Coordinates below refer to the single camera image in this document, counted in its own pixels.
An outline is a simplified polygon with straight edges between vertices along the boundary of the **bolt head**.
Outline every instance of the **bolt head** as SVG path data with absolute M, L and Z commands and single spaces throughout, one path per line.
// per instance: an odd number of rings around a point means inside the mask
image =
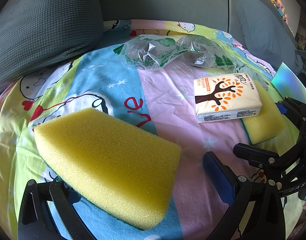
M 275 159 L 273 157 L 270 157 L 269 158 L 269 163 L 274 163 L 275 162 Z
M 238 176 L 237 178 L 238 178 L 238 180 L 239 180 L 240 182 L 246 182 L 246 177 L 243 176 L 243 175 L 240 175 L 240 176 Z
M 269 184 L 271 185 L 271 186 L 274 186 L 275 185 L 275 181 L 274 180 L 272 180 L 272 179 L 269 179 Z
M 277 186 L 278 190 L 280 190 L 282 188 L 282 183 L 281 182 L 277 182 L 276 186 Z
M 35 181 L 33 179 L 30 179 L 28 182 L 27 182 L 27 185 L 28 186 L 31 186 L 31 185 L 34 185 Z

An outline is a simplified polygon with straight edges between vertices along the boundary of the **sponge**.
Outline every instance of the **sponge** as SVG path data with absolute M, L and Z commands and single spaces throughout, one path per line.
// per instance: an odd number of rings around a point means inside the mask
M 268 92 L 258 80 L 254 80 L 254 83 L 262 102 L 260 114 L 242 118 L 251 144 L 257 144 L 271 139 L 277 136 L 286 127 L 278 107 L 269 96 Z
M 34 130 L 41 157 L 93 204 L 145 230 L 164 218 L 180 146 L 94 108 Z

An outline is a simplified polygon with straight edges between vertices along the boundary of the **gray pillow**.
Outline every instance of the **gray pillow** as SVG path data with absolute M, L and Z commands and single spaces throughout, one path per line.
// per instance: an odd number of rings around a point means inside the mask
M 99 0 L 17 0 L 0 15 L 0 93 L 37 69 L 99 46 Z
M 284 62 L 295 74 L 303 71 L 295 45 L 269 8 L 259 0 L 237 0 L 236 9 L 251 54 L 275 69 Z

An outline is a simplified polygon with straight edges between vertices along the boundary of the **bed sheet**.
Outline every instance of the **bed sheet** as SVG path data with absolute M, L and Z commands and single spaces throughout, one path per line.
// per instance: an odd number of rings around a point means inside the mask
M 178 37 L 197 34 L 217 42 L 230 59 L 238 59 L 260 73 L 274 101 L 280 95 L 270 84 L 274 70 L 249 55 L 228 33 L 200 25 L 162 21 L 112 21 L 104 30 L 108 40 L 126 41 L 140 34 Z M 156 72 L 122 65 L 110 46 L 83 55 L 59 67 L 45 68 L 23 77 L 8 93 L 0 111 L 0 224 L 16 239 L 17 219 L 29 179 L 51 181 L 56 174 L 38 154 L 34 127 L 39 123 L 86 107 L 94 107 L 181 145 L 182 154 L 170 206 L 165 218 L 151 230 L 139 230 L 117 220 L 86 199 L 73 207 L 98 239 L 206 239 L 228 208 L 202 167 L 212 150 L 237 175 L 265 182 L 263 171 L 233 154 L 233 146 L 248 143 L 239 119 L 198 124 L 194 115 L 193 80 L 224 74 L 216 68 L 187 66 L 175 60 Z M 287 129 L 259 147 L 280 155 L 297 140 L 298 130 L 285 118 Z M 282 199 L 289 234 L 302 211 L 298 194 Z M 51 204 L 63 236 L 69 239 Z M 234 237 L 245 227 L 241 222 Z

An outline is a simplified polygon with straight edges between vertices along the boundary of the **clear plastic bag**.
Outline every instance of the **clear plastic bag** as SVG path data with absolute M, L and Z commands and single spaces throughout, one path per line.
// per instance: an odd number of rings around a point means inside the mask
M 146 71 L 162 68 L 185 51 L 174 39 L 157 35 L 137 36 L 114 49 L 122 62 Z
M 181 59 L 184 63 L 198 67 L 226 67 L 233 66 L 223 49 L 214 41 L 203 36 L 183 36 L 177 42 L 184 49 Z
M 113 50 L 126 65 L 155 71 L 181 56 L 181 60 L 198 67 L 233 66 L 220 46 L 203 36 L 183 36 L 178 41 L 158 35 L 141 35 Z

